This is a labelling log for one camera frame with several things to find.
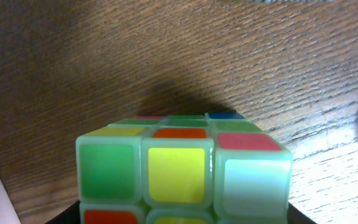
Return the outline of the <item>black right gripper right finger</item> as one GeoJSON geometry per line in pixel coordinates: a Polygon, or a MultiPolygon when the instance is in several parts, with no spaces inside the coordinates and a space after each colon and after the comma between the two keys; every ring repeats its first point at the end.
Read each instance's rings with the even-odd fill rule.
{"type": "Polygon", "coordinates": [[[287,222],[288,224],[317,224],[305,214],[300,212],[291,203],[288,204],[287,222]]]}

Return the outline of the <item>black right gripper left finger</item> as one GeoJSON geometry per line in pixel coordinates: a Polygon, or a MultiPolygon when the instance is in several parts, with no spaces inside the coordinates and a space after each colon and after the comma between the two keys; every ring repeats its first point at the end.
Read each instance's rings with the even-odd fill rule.
{"type": "Polygon", "coordinates": [[[77,200],[73,205],[45,224],[80,224],[80,201],[77,200]]]}

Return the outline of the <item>multicoloured puzzle cube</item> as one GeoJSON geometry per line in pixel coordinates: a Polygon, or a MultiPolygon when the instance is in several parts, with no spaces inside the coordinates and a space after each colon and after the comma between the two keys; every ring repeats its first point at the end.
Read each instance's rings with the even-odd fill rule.
{"type": "Polygon", "coordinates": [[[286,223],[293,156],[237,113],[140,116],[76,139],[82,223],[286,223]]]}

